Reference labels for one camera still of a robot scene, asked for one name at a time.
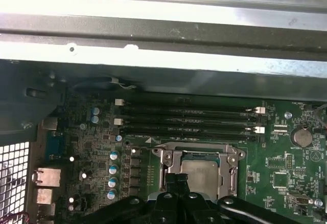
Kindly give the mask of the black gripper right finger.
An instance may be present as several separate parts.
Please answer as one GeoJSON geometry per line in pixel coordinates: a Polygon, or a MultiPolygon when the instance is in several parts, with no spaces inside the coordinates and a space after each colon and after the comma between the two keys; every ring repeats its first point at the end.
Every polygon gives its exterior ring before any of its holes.
{"type": "Polygon", "coordinates": [[[216,203],[206,200],[190,190],[187,174],[178,175],[178,190],[186,223],[297,223],[234,196],[222,197],[216,203]]]}

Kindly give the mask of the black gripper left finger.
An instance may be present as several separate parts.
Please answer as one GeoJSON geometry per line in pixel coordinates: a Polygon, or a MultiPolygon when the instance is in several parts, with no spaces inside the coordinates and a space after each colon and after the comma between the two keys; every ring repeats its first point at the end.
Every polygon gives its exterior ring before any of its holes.
{"type": "Polygon", "coordinates": [[[83,217],[83,223],[176,223],[179,174],[166,175],[166,192],[155,200],[129,196],[83,217]]]}

